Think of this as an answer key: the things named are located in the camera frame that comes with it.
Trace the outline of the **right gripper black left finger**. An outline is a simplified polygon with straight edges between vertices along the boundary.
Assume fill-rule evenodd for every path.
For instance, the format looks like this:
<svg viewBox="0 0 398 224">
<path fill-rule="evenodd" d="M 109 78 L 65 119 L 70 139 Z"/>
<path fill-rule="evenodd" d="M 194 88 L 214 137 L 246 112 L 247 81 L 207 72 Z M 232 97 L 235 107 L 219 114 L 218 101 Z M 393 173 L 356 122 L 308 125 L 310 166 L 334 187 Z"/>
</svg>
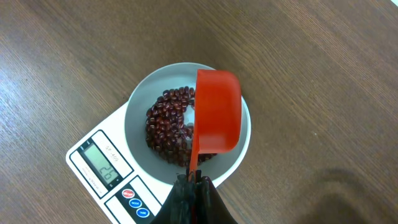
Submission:
<svg viewBox="0 0 398 224">
<path fill-rule="evenodd" d="M 191 224 L 195 184 L 179 174 L 165 203 L 150 224 Z"/>
</svg>

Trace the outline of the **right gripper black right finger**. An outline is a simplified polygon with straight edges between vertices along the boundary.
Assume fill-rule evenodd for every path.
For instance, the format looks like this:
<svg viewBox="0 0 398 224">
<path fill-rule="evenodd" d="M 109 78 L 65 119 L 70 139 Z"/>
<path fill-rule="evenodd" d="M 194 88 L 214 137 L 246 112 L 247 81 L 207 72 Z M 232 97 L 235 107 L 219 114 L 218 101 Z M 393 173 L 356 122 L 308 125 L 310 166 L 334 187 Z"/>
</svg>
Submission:
<svg viewBox="0 0 398 224">
<path fill-rule="evenodd" d="M 198 224 L 237 224 L 207 176 L 199 183 L 195 210 Z"/>
</svg>

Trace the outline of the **orange measuring scoop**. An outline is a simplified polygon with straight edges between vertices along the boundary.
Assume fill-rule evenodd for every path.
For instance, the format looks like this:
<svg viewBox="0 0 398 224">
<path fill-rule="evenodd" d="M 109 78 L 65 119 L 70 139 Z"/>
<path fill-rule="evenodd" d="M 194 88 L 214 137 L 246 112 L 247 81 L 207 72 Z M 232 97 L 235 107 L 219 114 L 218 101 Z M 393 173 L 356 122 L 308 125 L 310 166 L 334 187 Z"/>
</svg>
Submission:
<svg viewBox="0 0 398 224">
<path fill-rule="evenodd" d="M 197 71 L 195 115 L 189 180 L 196 181 L 200 154 L 224 154 L 239 141 L 242 117 L 241 87 L 224 70 Z"/>
</svg>

